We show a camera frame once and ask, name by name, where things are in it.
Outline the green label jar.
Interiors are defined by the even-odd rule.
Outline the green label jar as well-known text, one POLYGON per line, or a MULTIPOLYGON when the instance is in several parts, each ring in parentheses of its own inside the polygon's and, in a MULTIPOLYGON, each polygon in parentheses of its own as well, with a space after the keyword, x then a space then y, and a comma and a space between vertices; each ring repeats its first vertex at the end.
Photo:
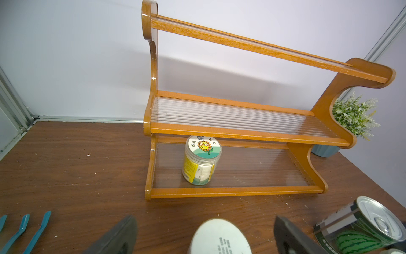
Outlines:
POLYGON ((194 233, 189 254, 250 254, 250 245, 231 222, 214 218, 205 221, 194 233))

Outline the watermelon tin can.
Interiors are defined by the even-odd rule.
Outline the watermelon tin can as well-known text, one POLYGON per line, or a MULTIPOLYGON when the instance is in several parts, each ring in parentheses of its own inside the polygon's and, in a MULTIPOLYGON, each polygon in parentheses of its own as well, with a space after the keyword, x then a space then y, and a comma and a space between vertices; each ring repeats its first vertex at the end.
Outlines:
POLYGON ((402 222, 378 201, 359 196, 314 226, 329 254, 364 254, 406 239, 402 222))

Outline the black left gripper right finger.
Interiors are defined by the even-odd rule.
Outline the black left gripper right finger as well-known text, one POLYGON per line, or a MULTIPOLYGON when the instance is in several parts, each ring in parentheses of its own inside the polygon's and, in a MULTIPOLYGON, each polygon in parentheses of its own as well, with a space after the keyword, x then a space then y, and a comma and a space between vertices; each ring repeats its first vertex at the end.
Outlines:
POLYGON ((326 254, 327 252, 311 240, 295 224, 285 217, 276 216, 274 237, 279 254, 326 254))

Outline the sunflower seed jar yellow label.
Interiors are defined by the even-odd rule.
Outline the sunflower seed jar yellow label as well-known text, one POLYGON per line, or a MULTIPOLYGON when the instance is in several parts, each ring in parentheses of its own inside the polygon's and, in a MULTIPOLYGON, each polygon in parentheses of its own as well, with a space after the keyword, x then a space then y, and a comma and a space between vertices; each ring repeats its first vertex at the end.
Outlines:
POLYGON ((190 136, 185 143, 183 177, 196 186, 208 184, 221 154, 222 146, 214 137, 190 136))

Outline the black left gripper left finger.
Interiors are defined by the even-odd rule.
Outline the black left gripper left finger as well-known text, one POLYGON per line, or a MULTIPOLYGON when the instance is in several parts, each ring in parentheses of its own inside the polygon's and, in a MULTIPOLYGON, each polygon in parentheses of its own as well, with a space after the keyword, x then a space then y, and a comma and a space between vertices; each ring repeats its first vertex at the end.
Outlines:
POLYGON ((137 240, 137 235, 137 220, 134 216, 128 215, 83 253, 132 254, 137 240))

